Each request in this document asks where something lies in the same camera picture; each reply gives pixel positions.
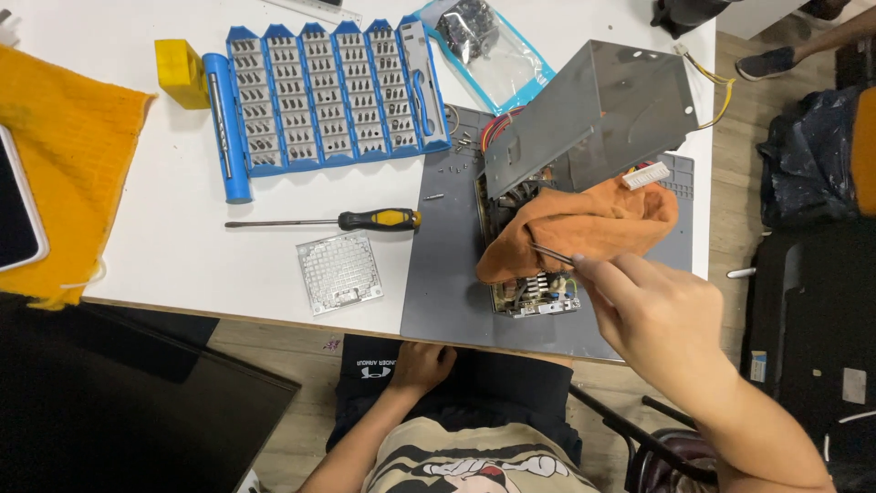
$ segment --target black shorts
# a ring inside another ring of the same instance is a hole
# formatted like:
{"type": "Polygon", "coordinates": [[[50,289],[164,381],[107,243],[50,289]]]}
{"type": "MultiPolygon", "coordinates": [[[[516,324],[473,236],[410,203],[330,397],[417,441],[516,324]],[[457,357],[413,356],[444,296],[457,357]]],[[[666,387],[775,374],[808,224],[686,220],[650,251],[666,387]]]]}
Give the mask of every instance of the black shorts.
{"type": "MultiPolygon", "coordinates": [[[[326,452],[359,421],[389,384],[400,340],[347,334],[335,393],[335,429],[326,452]]],[[[449,432],[523,423],[560,446],[576,464],[581,439],[566,423],[572,368],[511,354],[457,348],[447,379],[407,415],[440,423],[449,432]]]]}

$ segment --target shoe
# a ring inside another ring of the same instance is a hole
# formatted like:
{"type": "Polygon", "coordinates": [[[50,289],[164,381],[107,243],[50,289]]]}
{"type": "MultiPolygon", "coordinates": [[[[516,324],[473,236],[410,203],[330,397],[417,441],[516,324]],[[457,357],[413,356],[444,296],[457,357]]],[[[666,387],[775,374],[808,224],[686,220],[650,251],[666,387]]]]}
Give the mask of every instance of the shoe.
{"type": "Polygon", "coordinates": [[[767,77],[778,77],[797,64],[794,62],[794,48],[785,46],[764,54],[746,56],[736,61],[736,71],[752,82],[767,77]]]}
{"type": "Polygon", "coordinates": [[[837,20],[839,15],[843,13],[845,6],[850,2],[851,0],[842,0],[840,4],[832,4],[832,2],[824,2],[824,0],[810,0],[797,10],[814,18],[831,21],[837,20]]]}

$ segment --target yellow screwdriver handle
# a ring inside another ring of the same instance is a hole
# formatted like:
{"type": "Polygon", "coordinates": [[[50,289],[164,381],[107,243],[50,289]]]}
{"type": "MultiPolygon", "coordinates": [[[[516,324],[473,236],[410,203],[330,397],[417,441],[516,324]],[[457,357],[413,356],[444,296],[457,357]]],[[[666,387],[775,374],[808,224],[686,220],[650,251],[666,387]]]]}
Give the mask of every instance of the yellow screwdriver handle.
{"type": "Polygon", "coordinates": [[[422,216],[411,209],[377,209],[369,212],[342,212],[337,224],[344,231],[412,231],[420,226],[422,216]]]}

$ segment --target screwdriver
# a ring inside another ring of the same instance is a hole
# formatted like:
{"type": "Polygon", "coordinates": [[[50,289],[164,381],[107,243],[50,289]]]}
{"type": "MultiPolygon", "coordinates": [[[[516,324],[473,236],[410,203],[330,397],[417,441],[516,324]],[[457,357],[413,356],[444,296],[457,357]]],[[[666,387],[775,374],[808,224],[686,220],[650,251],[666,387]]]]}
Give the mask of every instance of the screwdriver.
{"type": "Polygon", "coordinates": [[[371,231],[412,231],[420,226],[421,215],[411,209],[377,209],[369,212],[341,212],[337,219],[316,219],[306,221],[244,221],[225,223],[227,228],[246,226],[288,226],[288,225],[333,225],[344,231],[367,229],[371,231]]]}

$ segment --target chair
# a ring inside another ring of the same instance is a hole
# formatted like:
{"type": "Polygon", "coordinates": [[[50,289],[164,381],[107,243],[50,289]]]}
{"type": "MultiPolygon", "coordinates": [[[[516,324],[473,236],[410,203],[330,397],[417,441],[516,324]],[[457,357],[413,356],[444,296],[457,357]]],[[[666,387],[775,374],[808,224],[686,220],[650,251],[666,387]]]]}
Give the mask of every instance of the chair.
{"type": "Polygon", "coordinates": [[[663,428],[648,433],[577,388],[574,383],[569,385],[569,394],[601,416],[603,424],[626,442],[629,456],[624,490],[629,493],[670,493],[673,471],[678,471],[696,482],[717,484],[715,471],[699,468],[691,463],[697,459],[716,458],[717,455],[696,431],[696,424],[690,416],[644,396],[644,405],[693,428],[663,428]],[[634,441],[639,443],[638,450],[634,441]]]}

